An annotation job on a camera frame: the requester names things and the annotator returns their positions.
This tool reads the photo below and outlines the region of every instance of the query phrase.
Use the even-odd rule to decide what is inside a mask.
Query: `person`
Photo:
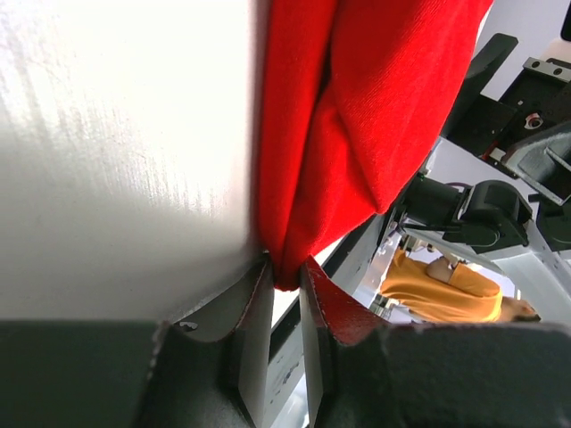
[[[526,300],[503,296],[494,281],[445,257],[426,264],[398,250],[380,293],[432,323],[541,320]]]

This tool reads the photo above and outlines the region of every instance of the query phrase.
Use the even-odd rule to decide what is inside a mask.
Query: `red cloth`
[[[309,255],[385,212],[420,167],[491,2],[274,0],[257,221],[279,288],[296,288]]]

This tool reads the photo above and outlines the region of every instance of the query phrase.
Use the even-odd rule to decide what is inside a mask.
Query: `orange shirt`
[[[381,294],[433,323],[492,323],[501,313],[501,289],[459,264],[448,284],[426,274],[426,263],[397,251]]]

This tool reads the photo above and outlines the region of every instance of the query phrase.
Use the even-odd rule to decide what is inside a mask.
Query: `white surface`
[[[274,291],[274,308],[271,314],[271,326],[277,324],[277,321],[285,314],[285,312],[292,306],[297,296],[300,295],[299,290],[292,292],[282,292],[281,290]]]
[[[566,261],[567,264],[571,265],[571,250],[560,251],[559,256]]]
[[[333,254],[333,251],[335,251],[335,248],[339,246],[342,240],[343,238],[339,238],[337,241],[327,246],[325,250],[316,254],[315,261],[317,261],[320,266],[323,266],[323,264],[327,261],[327,259],[329,259],[329,256]]]
[[[178,317],[255,252],[269,0],[0,0],[0,317]]]
[[[310,424],[305,374],[294,388],[271,428],[305,428]]]

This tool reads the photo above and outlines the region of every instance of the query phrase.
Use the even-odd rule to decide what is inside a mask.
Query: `orange sleeve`
[[[456,266],[448,284],[476,297],[493,297],[501,293],[494,281],[462,264]]]

